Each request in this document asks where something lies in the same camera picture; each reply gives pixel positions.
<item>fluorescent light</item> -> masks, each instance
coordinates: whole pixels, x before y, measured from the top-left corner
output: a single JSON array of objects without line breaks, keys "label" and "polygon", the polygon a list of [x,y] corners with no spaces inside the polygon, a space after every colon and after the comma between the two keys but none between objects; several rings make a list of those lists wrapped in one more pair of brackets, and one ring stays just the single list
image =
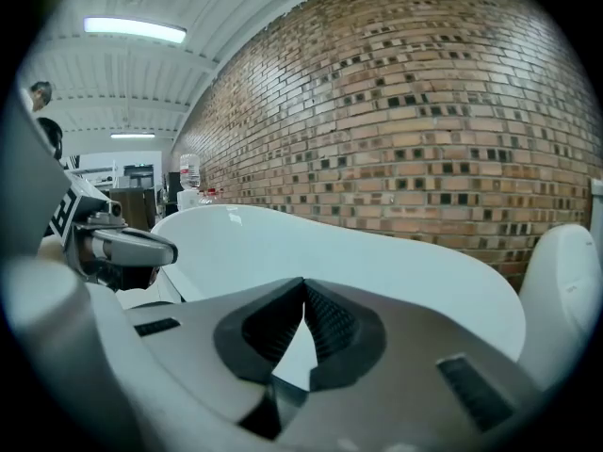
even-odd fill
[{"label": "fluorescent light", "polygon": [[84,30],[90,33],[140,35],[174,43],[182,43],[187,35],[187,31],[182,28],[113,17],[86,17]]},{"label": "fluorescent light", "polygon": [[126,134],[126,133],[119,133],[119,134],[111,134],[111,138],[112,139],[152,139],[155,137],[155,134]]}]

